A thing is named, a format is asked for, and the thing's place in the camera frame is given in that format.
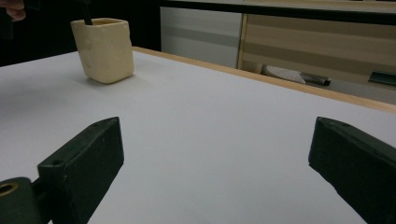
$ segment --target tabletop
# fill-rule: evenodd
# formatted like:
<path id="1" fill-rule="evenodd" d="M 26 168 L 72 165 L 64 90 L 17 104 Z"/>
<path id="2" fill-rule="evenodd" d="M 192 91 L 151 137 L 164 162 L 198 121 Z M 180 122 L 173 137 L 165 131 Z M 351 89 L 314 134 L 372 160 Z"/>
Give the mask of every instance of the tabletop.
<path id="1" fill-rule="evenodd" d="M 364 223 L 308 153 L 317 117 L 396 147 L 396 109 L 145 49 L 87 79 L 76 52 L 0 68 L 0 179 L 120 117 L 125 163 L 90 223 Z"/>

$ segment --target finger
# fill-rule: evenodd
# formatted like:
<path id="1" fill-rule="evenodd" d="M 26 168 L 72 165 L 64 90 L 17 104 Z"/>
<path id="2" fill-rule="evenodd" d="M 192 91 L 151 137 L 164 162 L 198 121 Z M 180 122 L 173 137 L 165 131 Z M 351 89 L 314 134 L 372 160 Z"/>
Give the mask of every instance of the finger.
<path id="1" fill-rule="evenodd" d="M 0 7 L 24 9 L 23 0 L 0 0 Z"/>
<path id="2" fill-rule="evenodd" d="M 21 21 L 26 17 L 24 10 L 7 8 L 7 14 L 12 17 L 13 21 Z"/>

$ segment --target cup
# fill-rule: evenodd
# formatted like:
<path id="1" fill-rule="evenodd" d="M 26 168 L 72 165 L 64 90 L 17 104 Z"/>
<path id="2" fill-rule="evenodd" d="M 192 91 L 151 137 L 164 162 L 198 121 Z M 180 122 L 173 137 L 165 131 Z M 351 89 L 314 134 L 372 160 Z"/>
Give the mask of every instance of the cup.
<path id="1" fill-rule="evenodd" d="M 101 18 L 93 19 L 92 25 L 72 21 L 71 27 L 87 77 L 110 84 L 133 74 L 128 21 Z"/>

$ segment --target brass ring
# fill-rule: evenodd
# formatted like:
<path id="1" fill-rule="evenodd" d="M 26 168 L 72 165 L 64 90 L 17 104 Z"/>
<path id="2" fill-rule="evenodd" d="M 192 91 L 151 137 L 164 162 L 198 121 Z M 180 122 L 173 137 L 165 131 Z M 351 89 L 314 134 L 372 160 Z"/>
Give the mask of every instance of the brass ring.
<path id="1" fill-rule="evenodd" d="M 0 186 L 0 197 L 8 195 L 9 193 L 13 192 L 15 189 L 18 188 L 18 183 L 11 182 L 6 183 Z"/>

